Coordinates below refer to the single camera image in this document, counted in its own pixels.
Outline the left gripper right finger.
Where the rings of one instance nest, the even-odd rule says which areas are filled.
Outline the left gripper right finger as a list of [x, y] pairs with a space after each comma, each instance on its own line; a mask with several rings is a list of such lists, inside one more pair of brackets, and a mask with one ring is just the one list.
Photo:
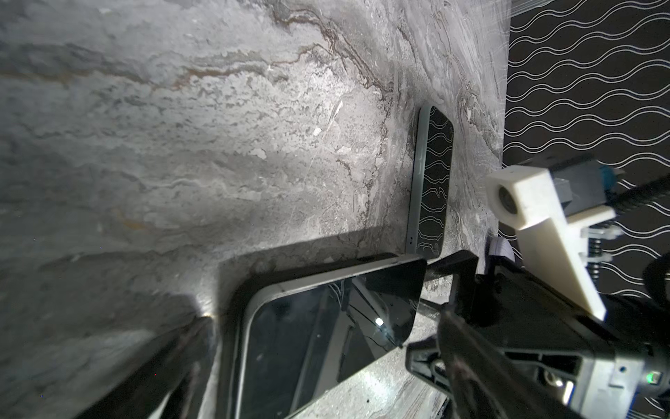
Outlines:
[[437, 338], [458, 417], [579, 417], [522, 375], [461, 317], [443, 311]]

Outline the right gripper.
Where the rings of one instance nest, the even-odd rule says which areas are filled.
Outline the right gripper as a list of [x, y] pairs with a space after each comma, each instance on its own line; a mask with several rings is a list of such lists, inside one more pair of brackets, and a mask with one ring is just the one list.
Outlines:
[[[422, 300], [437, 322], [461, 317], [525, 377], [579, 414], [578, 418], [635, 418], [639, 398], [653, 399], [669, 415], [669, 262], [643, 273], [647, 296], [604, 296], [606, 317], [594, 318], [506, 258], [479, 274], [479, 258], [460, 250], [427, 266], [424, 282], [452, 277], [448, 302]], [[457, 417], [447, 371], [434, 336], [409, 345], [406, 367], [448, 400]]]

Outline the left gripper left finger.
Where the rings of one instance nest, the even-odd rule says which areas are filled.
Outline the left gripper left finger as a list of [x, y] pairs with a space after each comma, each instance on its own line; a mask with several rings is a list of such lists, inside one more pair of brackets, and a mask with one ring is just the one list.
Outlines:
[[217, 326], [195, 319], [79, 418], [197, 418], [217, 349]]

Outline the light teal phone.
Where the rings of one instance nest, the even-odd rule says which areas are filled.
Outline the light teal phone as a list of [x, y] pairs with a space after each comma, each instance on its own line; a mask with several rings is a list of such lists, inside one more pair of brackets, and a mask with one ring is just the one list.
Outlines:
[[418, 114], [406, 252], [426, 259], [441, 255], [448, 212], [454, 126], [437, 106]]

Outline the black phone screen up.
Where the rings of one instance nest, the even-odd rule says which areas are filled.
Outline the black phone screen up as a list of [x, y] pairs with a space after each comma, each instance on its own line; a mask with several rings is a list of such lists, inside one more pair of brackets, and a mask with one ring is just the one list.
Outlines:
[[288, 418], [402, 347], [427, 261], [382, 254], [276, 272], [236, 299], [224, 418]]

